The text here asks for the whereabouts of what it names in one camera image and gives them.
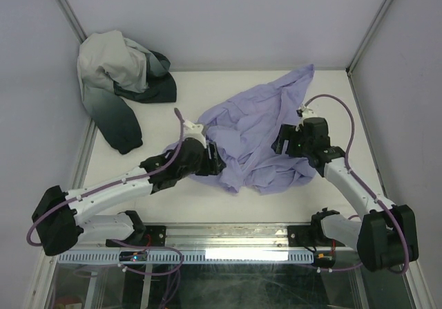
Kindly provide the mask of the lavender purple jacket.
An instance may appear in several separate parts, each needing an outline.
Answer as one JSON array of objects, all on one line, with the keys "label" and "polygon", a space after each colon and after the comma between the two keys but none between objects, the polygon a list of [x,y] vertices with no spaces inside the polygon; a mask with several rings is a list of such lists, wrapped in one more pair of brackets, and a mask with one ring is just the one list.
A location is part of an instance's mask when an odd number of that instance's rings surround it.
[{"label": "lavender purple jacket", "polygon": [[308,184],[316,175],[304,158],[271,148],[283,124],[296,125],[296,113],[314,78],[310,64],[243,91],[206,110],[198,122],[208,127],[226,167],[216,176],[192,176],[199,183],[236,194],[242,187],[277,194]]}]

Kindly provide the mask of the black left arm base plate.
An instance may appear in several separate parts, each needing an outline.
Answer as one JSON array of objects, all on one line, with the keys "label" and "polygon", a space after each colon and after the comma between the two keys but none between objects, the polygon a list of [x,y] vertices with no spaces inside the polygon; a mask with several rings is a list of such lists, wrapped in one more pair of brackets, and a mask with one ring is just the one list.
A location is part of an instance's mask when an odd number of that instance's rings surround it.
[{"label": "black left arm base plate", "polygon": [[119,241],[125,245],[128,245],[129,247],[164,247],[165,240],[165,225],[143,225],[136,227],[127,238]]}]

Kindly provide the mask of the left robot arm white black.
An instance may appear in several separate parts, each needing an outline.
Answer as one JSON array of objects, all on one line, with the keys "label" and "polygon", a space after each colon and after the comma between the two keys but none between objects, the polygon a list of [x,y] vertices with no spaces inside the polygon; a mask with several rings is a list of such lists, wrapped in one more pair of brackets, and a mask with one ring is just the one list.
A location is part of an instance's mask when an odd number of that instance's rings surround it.
[{"label": "left robot arm white black", "polygon": [[48,188],[32,214],[27,241],[42,247],[48,256],[63,254],[83,242],[142,245],[146,228],[137,212],[102,212],[127,200],[170,189],[189,176],[213,178],[227,168],[217,144],[207,138],[205,127],[181,120],[180,137],[173,148],[147,158],[121,176],[88,188]]}]

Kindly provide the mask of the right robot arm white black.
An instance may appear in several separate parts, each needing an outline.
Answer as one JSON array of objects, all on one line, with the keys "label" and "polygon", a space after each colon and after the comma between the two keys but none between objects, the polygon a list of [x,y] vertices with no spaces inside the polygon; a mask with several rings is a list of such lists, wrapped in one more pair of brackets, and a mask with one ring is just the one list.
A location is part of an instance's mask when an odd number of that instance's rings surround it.
[{"label": "right robot arm white black", "polygon": [[314,214],[309,238],[324,245],[332,238],[354,248],[361,263],[370,271],[407,267],[417,260],[414,212],[407,206],[397,206],[374,192],[350,169],[347,154],[328,142],[313,142],[301,138],[279,138],[271,146],[272,156],[285,153],[290,158],[302,158],[309,166],[334,185],[356,211],[359,226],[335,211]]}]

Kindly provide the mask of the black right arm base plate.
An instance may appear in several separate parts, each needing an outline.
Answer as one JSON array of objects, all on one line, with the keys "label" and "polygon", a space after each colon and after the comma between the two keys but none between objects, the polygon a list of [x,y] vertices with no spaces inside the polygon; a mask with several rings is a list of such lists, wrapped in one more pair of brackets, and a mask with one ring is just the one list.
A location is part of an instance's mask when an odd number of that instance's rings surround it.
[{"label": "black right arm base plate", "polygon": [[289,225],[287,226],[288,247],[331,247],[335,243],[336,247],[345,245],[330,238],[320,237],[315,233],[311,225]]}]

